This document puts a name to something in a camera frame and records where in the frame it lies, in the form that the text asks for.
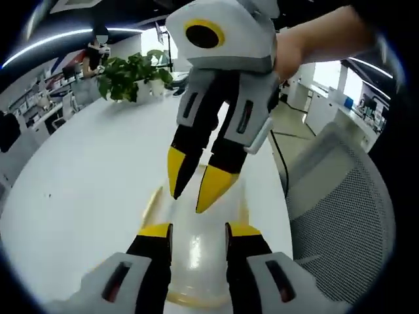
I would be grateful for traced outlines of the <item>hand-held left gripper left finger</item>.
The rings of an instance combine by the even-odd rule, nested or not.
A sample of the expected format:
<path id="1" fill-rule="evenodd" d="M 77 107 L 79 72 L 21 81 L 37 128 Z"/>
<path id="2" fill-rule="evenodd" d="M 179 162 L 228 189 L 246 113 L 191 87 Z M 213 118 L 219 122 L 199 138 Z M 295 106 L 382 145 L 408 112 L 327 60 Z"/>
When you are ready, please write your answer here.
<path id="1" fill-rule="evenodd" d="M 125 253 L 86 273 L 78 291 L 52 302 L 53 313 L 163 313 L 171 281 L 173 224 L 141 229 Z"/>

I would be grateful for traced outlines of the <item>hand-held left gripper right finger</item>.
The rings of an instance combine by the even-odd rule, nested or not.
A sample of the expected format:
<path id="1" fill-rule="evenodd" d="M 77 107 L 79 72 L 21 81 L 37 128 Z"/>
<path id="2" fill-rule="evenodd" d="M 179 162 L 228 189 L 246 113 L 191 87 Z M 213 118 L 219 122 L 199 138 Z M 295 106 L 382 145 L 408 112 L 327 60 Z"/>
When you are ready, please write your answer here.
<path id="1" fill-rule="evenodd" d="M 351 305 L 333 301 L 315 277 L 284 253 L 273 253 L 261 232 L 245 224 L 225 224 L 227 282 L 234 313 L 347 313 Z"/>

